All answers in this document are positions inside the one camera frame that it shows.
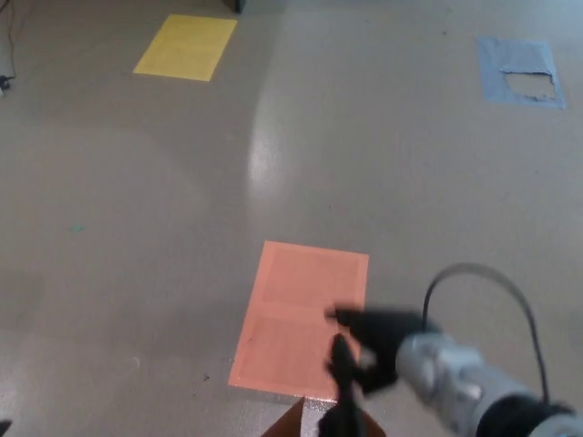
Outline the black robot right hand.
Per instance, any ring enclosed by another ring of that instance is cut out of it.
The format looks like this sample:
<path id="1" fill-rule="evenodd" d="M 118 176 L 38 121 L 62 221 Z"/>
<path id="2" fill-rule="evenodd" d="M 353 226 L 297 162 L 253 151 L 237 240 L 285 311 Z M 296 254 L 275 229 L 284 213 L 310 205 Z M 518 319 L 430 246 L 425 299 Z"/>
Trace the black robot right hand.
<path id="1" fill-rule="evenodd" d="M 362 347 L 373 353 L 375 362 L 367 367 L 353 364 L 349 370 L 340 371 L 332 362 L 327 363 L 327 370 L 334 379 L 341 378 L 344 386 L 350 381 L 356 382 L 365 395 L 396 383 L 397 353 L 406 338 L 441 331 L 432 321 L 423 322 L 422 314 L 416 310 L 365 310 L 336 305 L 325 311 L 324 317 L 346 328 Z"/>

